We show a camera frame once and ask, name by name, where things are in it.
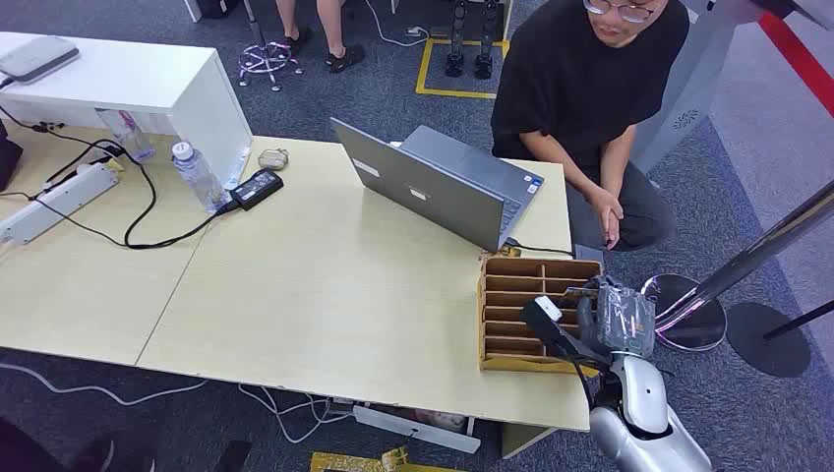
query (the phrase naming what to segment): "black t-shirt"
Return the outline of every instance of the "black t-shirt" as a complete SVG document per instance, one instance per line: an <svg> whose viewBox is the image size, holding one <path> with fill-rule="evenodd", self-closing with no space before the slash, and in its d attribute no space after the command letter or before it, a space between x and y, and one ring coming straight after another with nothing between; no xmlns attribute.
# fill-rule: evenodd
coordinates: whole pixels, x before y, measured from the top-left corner
<svg viewBox="0 0 834 472"><path fill-rule="evenodd" d="M600 146L660 110L672 63L689 29L670 0L660 18L615 48L594 34L582 0L551 0L515 32L492 127L498 157L535 159L518 135L552 135L577 165L599 163Z"/></svg>

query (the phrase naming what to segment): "beige tabletop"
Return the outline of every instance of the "beige tabletop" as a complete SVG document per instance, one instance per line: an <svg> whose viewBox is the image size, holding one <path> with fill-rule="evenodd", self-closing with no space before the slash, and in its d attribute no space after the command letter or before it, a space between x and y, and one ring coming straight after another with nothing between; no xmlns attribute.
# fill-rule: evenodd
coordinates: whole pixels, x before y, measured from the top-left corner
<svg viewBox="0 0 834 472"><path fill-rule="evenodd" d="M5 122L24 148L5 192L35 194L54 171L84 146L36 134ZM72 128L65 134L94 141L103 130ZM132 242L182 234L207 217L173 171L169 142L148 165L156 184L154 211ZM137 168L126 165L120 182L73 213L80 223L121 241L128 224L150 200ZM0 198L0 219L29 203ZM199 236L164 251L129 251L63 221L25 246L0 246L0 345L118 364L134 364L168 302Z"/></svg>
<svg viewBox="0 0 834 472"><path fill-rule="evenodd" d="M208 228L139 367L588 429L577 377L478 369L479 248L365 189L341 145L256 138L253 155L265 147L291 153L284 189ZM513 236L569 249L562 168L521 165L546 183Z"/></svg>

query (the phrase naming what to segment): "laptop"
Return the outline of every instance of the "laptop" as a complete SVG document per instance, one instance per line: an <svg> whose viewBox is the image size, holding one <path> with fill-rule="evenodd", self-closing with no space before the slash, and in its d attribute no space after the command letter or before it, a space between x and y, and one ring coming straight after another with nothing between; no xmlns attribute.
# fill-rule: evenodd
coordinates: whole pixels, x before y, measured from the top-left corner
<svg viewBox="0 0 834 472"><path fill-rule="evenodd" d="M330 118L365 187L496 252L544 179L421 126L400 147Z"/></svg>

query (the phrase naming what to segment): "water bottle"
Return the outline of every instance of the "water bottle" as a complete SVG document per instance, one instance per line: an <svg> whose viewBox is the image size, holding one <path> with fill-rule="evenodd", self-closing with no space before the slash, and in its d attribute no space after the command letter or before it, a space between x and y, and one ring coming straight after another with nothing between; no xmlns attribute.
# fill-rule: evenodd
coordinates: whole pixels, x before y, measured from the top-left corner
<svg viewBox="0 0 834 472"><path fill-rule="evenodd" d="M231 201L231 196L223 190L217 177L211 173L206 159L198 150L188 143L177 143L172 150L174 167L191 187L207 212L214 213Z"/></svg>
<svg viewBox="0 0 834 472"><path fill-rule="evenodd" d="M153 156L155 149L150 144L148 135L142 132L130 113L106 108L96 108L95 112L134 160L141 163Z"/></svg>

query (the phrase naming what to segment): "cardboard box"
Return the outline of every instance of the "cardboard box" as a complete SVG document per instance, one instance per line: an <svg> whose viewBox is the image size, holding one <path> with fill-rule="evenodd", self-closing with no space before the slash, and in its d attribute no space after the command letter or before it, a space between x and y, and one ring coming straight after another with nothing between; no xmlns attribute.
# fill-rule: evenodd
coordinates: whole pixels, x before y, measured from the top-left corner
<svg viewBox="0 0 834 472"><path fill-rule="evenodd" d="M544 343L521 320L521 309L540 295L549 296L559 306L569 287L580 288L601 271L595 261L501 256L485 259L477 290L481 369L575 375L573 364L547 352ZM562 313L560 326L578 337L576 310L562 308ZM582 372L588 377L597 375L586 367Z"/></svg>

